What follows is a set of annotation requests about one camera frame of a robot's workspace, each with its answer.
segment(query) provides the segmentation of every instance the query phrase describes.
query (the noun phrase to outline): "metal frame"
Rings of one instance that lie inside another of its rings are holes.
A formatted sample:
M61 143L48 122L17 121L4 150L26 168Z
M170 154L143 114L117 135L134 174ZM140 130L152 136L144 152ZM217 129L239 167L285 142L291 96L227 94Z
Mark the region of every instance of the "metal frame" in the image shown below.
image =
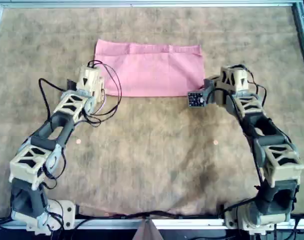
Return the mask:
M0 0L0 22L4 8L98 8L98 7L288 7L292 6L304 58L304 2L303 0ZM79 229L137 229L139 219L92 220ZM225 230L223 219L154 219L159 230ZM277 224L277 229L293 229L294 219ZM4 225L9 229L25 229L22 222ZM302 219L297 229L304 229Z
M75 220L77 226L83 219ZM223 219L153 219L155 227L159 230L227 230ZM78 229L82 230L128 230L138 229L140 219L107 219L91 220L82 224ZM3 225L9 229L26 229L26 224L12 221ZM290 230L295 226L295 220L277 224L278 230ZM304 219L301 219L297 229L304 230Z

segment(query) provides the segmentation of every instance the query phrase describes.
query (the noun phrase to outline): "table surface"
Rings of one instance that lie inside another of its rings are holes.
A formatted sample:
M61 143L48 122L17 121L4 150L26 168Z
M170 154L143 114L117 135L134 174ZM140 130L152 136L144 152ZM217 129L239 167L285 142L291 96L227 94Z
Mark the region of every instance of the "table surface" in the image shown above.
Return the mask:
M304 62L290 7L5 9L0 217L9 212L9 161L46 118L37 80L63 88L66 79L77 80L78 68L93 59L98 38L200 44L207 77L223 65L245 64L268 90L267 115L292 138L304 163ZM45 91L53 110L59 92ZM108 97L105 109L115 101ZM48 197L72 200L90 215L214 213L218 204L254 196L258 184L236 119L216 105L190 109L185 97L124 98L99 128L76 129L66 157L66 171ZM304 212L304 172L296 212Z

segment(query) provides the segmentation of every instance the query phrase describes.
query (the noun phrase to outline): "pink towel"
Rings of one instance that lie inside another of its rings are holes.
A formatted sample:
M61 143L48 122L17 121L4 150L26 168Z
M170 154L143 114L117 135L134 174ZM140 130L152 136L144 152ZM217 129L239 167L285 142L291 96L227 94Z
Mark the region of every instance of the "pink towel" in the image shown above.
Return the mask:
M116 43L98 40L95 59L117 72L125 97L186 96L204 82L203 56L199 45L173 46ZM117 96L117 89L106 70L105 88Z

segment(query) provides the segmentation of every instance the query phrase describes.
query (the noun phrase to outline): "folded cloth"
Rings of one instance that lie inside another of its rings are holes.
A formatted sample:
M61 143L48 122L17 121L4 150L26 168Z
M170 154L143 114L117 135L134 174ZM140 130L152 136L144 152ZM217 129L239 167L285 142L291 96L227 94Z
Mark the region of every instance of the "folded cloth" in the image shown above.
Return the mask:
M95 60L115 69L125 97L186 96L188 91L197 90L204 84L199 45L144 45L99 39ZM106 94L117 96L117 88L103 67L102 75Z

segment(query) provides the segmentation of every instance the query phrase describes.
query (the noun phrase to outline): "electrical wire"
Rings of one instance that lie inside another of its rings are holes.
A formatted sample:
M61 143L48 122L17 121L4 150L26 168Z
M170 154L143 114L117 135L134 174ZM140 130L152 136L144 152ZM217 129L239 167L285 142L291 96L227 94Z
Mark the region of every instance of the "electrical wire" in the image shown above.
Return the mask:
M260 185L263 184L263 177L262 177L262 173L261 173L261 170L260 170L260 167L258 165L258 162L257 160L255 159L255 148L254 148L254 139L252 136L249 136L245 133L245 131L243 131L243 134L244 136L246 137L247 139L247 142L249 143L250 145L250 148L252 150L252 155L253 155L253 158L254 158L254 164L255 164L255 168L256 168L256 172L257 172L257 175L258 175L258 180L260 181Z
M57 204L59 204L59 206L61 207L61 211L62 211L62 214L56 214L56 213L54 213L54 212L48 212L48 214L49 214L54 220L56 220L56 221L60 224L60 228L57 230L57 231L60 231L59 234L58 234L58 237L57 237L57 239L59 240L60 237L61 237L62 231L65 230L65 229L64 229L64 220L63 220L64 211L63 211L63 206L62 206L62 204L61 204L59 201L57 201L57 200L55 200L55 199L51 199L51 200L57 202ZM54 232L55 232L55 231L51 231L51 239L50 239L50 240L52 240L53 235L54 235Z
M238 120L238 122L239 122L239 124L240 124L240 126L241 126L241 128L242 128L243 134L249 139L250 136L248 136L248 135L245 133L245 131L244 131L244 128L243 128L243 120L242 120L242 118L241 118L241 116L240 116L240 113L238 112L238 107L237 107L237 105L236 105L236 103L235 103L235 100L234 100L234 98L233 98L233 95L232 95L229 91L227 91L227 90L225 90L225 89L223 89L223 88L219 88L219 87L217 87L217 88L211 90L211 91L208 93L208 95L207 95L206 104L208 104L208 101L209 101L209 98L210 98L211 94L213 94L215 91L222 91L225 95L227 95L227 96L230 97L230 99L231 99L231 101L232 101L232 104L233 104L233 108L234 108L235 113L236 113L237 120ZM257 171L257 174L258 174L258 178L259 178L259 181L260 181L260 185L261 185L261 184L263 183L263 178L262 178L262 175L261 175L261 172L260 172L260 169L259 169L259 165L258 165L258 163L257 163L257 161L256 161L256 159L255 159L255 155L253 154L253 156L254 156L255 168L256 168L256 171Z
M293 240L296 240L296 236L297 236L297 226L300 222L300 220L302 219L303 217L298 217L295 219L295 225L294 225L294 228L293 228L293 231L291 232L291 234L284 240L289 240L292 238L292 236L294 236Z
M82 226L84 223L87 223L92 220L107 220L107 219L137 219L137 218L149 218L151 215L154 216L160 216L160 217L166 217L170 219L204 219L204 218L209 218L209 219L216 219L218 216L217 215L211 215L211 214L195 214L195 215L182 215L182 214L173 214L170 212L165 212L165 211L145 211L145 212L138 212L135 214L130 214L130 215L124 215L124 214L115 214L113 216L98 216L98 217L91 217L91 216L85 216L82 215L82 218L87 218L83 221L81 221L74 229L71 234L71 240L73 239L73 236L76 232L76 230Z
M60 87L58 86L55 86L54 84L50 83L48 80L44 79L44 78L40 78L38 80L38 86L40 88L40 91L41 91L41 94L42 94L42 97L43 97L43 100L44 100L44 104L45 104L45 107L46 107L46 111L47 111L47 120L49 121L50 120L50 117L51 117L51 111L50 111L50 107L48 105L48 102L46 100L46 95L45 95L45 92L43 90L43 87L42 87L42 82L45 82L47 83L48 85L50 85L51 87L59 90L59 91L62 91L64 92L65 90L64 89L61 89Z
M114 84L116 86L116 89L117 89L117 104L114 107L112 107L109 111L107 111L105 113L97 114L97 112L99 112L102 109L102 107L105 103L106 96L105 96L105 92L104 92L103 105L97 111L95 111L94 113L92 113L90 115L88 115L85 112L85 109L83 108L82 109L82 115L83 115L85 120L81 120L81 121L77 122L74 126L76 126L76 125L78 125L79 123L82 122L82 123L88 123L92 127L97 128L98 126L101 125L102 122L109 120L110 118L112 118L116 114L118 106L121 103L121 100L122 100L122 85L121 85L120 79L119 79L116 71L111 66L109 66L109 65L107 65L107 64L105 64L105 63L103 63L102 61L99 61L99 60L91 60L87 64L87 66L91 67L91 68L95 68L96 65L102 65L105 68L105 70L107 71L107 73L110 76L110 78L112 79L112 81L114 82ZM115 81L114 77L112 76L112 74L111 74L111 72L108 68L110 68L113 71L113 73L115 74L115 76L117 78L117 82ZM100 118L98 118L98 116L107 116L107 117L105 119L100 119Z
M234 209L234 208L238 208L238 207L240 207L240 206L242 206L242 205L249 204L249 203L255 201L255 199L256 199L256 197L253 197L253 198L250 198L250 199L248 199L248 200L244 200L244 201L241 201L241 202L236 203L236 204L234 204L234 205L231 205L231 206L229 206L229 207L223 209L223 212L222 212L222 213L228 212L228 211L230 211L230 210L232 210L232 209Z
M277 240L277 224L274 224L274 240Z
M262 240L260 233L255 234L255 240Z
M65 154L64 154L64 148L62 148L62 151L61 151L61 155L62 155L62 158L63 158L63 161L64 161L64 165L63 165L63 169L61 171L61 173L56 177L56 176L53 176L46 168L45 164L42 166L42 170L43 172L45 173L46 177L48 179L51 179L51 180L55 180L55 185L53 187L49 187L45 182L42 182L41 184L46 187L47 189L51 190L51 189L54 189L56 186L57 186L57 179L63 174L63 172L65 171L65 168L66 168L66 157L65 157Z
M269 118L268 119L269 121L270 121L270 123L272 123L273 125L274 125L274 127L276 127L284 136L286 136L287 137L287 139L288 139L288 141L290 142L290 143L292 143L292 140L291 140L291 138L286 134L286 133L284 133L281 129L279 129L274 123L273 123L273 121L272 121L272 119L271 118Z
M263 107L264 104L265 104L266 98L267 98L267 90L266 90L266 88L265 88L264 86L262 86L262 85L260 85L260 84L257 84L257 83L255 82L254 74L253 74L245 65L243 65L243 64L238 64L238 65L232 66L231 68L232 68L232 69L235 69L235 68L242 68L242 69L244 69L245 71L247 71L247 72L251 75L253 81L252 81L252 82L251 82L251 81L247 81L247 82L248 82L249 84L254 84L254 85L255 85L255 87L256 87L256 94L257 94L257 95L258 95L258 93L259 93L259 88L263 88L263 89L265 90L264 98L263 98L263 101L262 101L262 107Z
M0 229L7 230L8 228L5 228L1 225L6 224L6 223L11 222L11 221L13 221L12 218L11 218L11 215L9 215L7 217L4 217L4 218L1 218L0 219Z

